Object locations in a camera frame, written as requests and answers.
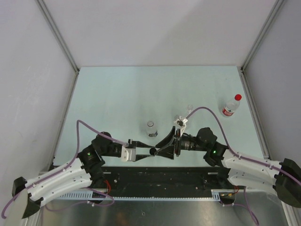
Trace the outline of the clear bottle red label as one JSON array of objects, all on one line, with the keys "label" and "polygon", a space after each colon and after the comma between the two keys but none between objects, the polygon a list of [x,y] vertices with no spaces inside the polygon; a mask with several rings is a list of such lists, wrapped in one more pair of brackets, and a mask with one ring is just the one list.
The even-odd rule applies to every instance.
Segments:
[{"label": "clear bottle red label", "polygon": [[239,108],[240,101],[236,101],[235,97],[228,101],[222,108],[222,115],[226,117],[231,117],[235,111]]}]

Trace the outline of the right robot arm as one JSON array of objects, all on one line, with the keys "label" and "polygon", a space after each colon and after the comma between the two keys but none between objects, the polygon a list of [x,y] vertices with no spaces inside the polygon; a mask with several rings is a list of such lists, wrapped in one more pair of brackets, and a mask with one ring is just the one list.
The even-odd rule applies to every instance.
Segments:
[{"label": "right robot arm", "polygon": [[301,168],[291,159],[271,161],[234,152],[217,142],[210,128],[200,129],[196,136],[181,135],[172,128],[167,137],[150,149],[150,154],[173,159],[183,150],[205,152],[207,164],[226,168],[228,172],[217,177],[222,189],[231,185],[251,187],[274,194],[292,207],[301,206]]}]

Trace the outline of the red bottle cap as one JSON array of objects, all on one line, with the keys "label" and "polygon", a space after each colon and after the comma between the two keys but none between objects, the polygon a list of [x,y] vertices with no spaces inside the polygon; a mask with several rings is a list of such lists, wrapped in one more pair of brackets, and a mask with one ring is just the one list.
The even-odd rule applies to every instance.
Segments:
[{"label": "red bottle cap", "polygon": [[242,96],[240,94],[235,95],[235,100],[240,101],[242,99]]}]

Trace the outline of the short clear bottle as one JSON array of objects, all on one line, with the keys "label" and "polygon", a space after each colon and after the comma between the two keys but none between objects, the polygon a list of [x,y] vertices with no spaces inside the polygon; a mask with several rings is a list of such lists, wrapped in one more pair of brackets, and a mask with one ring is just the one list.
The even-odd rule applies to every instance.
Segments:
[{"label": "short clear bottle", "polygon": [[154,121],[147,122],[146,132],[148,137],[156,137],[158,135],[158,130]]}]

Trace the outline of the black bottle cap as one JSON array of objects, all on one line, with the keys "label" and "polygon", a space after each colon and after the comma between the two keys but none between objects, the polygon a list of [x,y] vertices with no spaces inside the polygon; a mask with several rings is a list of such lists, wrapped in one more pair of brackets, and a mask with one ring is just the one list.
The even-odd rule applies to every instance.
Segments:
[{"label": "black bottle cap", "polygon": [[157,151],[156,148],[151,148],[149,151],[150,155],[155,155],[156,151]]}]

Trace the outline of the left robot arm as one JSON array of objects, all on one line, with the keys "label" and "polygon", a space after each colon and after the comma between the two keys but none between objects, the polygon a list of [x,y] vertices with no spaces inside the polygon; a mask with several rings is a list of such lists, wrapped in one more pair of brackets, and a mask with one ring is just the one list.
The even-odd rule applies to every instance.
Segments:
[{"label": "left robot arm", "polygon": [[21,218],[34,215],[50,201],[81,188],[99,188],[104,176],[101,167],[105,164],[103,157],[117,157],[122,161],[137,161],[136,148],[150,148],[140,141],[120,142],[108,132],[101,132],[91,144],[67,163],[54,168],[33,179],[18,177],[13,182],[12,196],[18,199],[19,193],[27,192],[26,207]]}]

